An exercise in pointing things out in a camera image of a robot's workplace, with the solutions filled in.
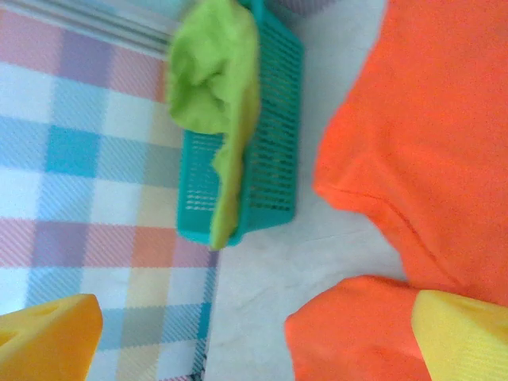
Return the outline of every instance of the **plaid tablecloth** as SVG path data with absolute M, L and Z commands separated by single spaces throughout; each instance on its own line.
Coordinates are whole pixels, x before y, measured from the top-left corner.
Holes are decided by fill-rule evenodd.
M 0 314 L 96 294 L 89 380 L 202 369 L 217 253 L 175 234 L 164 62 L 0 6 Z

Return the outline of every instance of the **teal plastic basket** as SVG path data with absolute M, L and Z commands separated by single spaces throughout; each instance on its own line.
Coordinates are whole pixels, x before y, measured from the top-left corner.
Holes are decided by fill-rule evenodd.
M 260 33 L 261 113 L 244 154 L 238 226 L 228 245 L 250 231 L 289 222 L 294 216 L 303 46 L 263 0 L 241 1 Z M 185 131 L 179 180 L 177 230 L 210 244 L 210 223 L 219 193 L 212 168 L 222 135 Z

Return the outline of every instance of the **green cloth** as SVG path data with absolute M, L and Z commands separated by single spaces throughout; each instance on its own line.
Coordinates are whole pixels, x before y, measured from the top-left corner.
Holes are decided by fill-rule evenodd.
M 259 37 L 251 13 L 233 0 L 201 0 L 169 52 L 167 100 L 181 127 L 223 133 L 213 166 L 221 180 L 210 246 L 227 245 L 238 225 L 242 157 L 260 112 Z

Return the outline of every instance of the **orange fabric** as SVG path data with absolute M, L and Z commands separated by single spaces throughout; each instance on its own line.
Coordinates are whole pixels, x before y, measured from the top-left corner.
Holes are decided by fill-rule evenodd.
M 508 306 L 508 1 L 389 1 L 314 188 L 368 215 L 414 287 Z
M 418 290 L 372 276 L 346 279 L 286 322 L 298 381 L 430 381 L 411 329 Z

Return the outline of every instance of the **white floor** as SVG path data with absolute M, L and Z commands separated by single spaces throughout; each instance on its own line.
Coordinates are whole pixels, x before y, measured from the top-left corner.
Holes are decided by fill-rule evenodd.
M 206 381 L 292 380 L 287 315 L 345 277 L 404 277 L 398 254 L 364 216 L 333 210 L 311 190 L 321 135 L 377 37 L 384 6 L 338 0 L 295 28 L 306 46 L 297 217 L 222 251 Z

